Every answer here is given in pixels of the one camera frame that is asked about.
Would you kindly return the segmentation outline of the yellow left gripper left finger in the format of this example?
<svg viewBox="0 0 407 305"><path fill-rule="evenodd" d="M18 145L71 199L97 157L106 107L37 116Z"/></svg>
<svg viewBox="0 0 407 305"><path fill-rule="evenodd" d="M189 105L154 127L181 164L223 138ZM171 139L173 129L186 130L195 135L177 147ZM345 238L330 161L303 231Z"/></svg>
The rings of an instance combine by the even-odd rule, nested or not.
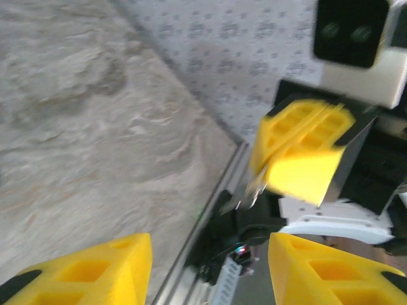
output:
<svg viewBox="0 0 407 305"><path fill-rule="evenodd" d="M145 305L148 233L131 234L30 266L0 285L0 305Z"/></svg>

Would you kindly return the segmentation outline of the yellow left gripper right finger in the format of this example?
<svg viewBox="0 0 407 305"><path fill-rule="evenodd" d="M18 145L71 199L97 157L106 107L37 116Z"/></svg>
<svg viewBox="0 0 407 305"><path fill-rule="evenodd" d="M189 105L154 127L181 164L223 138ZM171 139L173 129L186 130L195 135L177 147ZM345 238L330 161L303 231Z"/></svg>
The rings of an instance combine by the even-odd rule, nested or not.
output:
<svg viewBox="0 0 407 305"><path fill-rule="evenodd" d="M271 234L268 265L276 305L407 305L402 271L297 236Z"/></svg>

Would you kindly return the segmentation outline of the black controller board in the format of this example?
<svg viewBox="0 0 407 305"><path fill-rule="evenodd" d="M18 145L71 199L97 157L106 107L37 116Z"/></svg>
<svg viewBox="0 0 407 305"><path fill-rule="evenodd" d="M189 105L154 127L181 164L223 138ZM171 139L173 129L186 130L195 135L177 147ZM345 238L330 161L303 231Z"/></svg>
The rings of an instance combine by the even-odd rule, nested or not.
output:
<svg viewBox="0 0 407 305"><path fill-rule="evenodd" d="M231 258L243 268L250 268L256 258L256 247L249 245L240 246L232 252Z"/></svg>

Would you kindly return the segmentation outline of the long aluminium frame rail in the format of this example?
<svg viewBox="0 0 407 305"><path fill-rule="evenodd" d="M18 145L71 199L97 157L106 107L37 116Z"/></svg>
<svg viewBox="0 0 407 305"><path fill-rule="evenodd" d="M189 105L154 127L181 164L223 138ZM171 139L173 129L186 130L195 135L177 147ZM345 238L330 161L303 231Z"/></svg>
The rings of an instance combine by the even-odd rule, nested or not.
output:
<svg viewBox="0 0 407 305"><path fill-rule="evenodd" d="M243 181L250 153L251 147L248 143L238 144L151 305L212 305L217 287L204 283L198 277L197 272L186 265L186 261L199 234L210 219L210 214L221 191L227 190L233 194Z"/></svg>

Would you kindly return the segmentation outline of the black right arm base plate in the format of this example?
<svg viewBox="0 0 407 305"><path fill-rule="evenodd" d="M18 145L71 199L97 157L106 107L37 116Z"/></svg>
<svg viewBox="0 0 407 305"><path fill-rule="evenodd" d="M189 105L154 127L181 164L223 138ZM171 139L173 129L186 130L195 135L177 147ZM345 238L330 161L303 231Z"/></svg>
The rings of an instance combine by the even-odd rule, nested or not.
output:
<svg viewBox="0 0 407 305"><path fill-rule="evenodd" d="M186 259L186 265L193 267L199 278L211 285L216 284L226 256L238 243L235 204L228 211L223 211L231 199L229 191L219 193L209 220Z"/></svg>

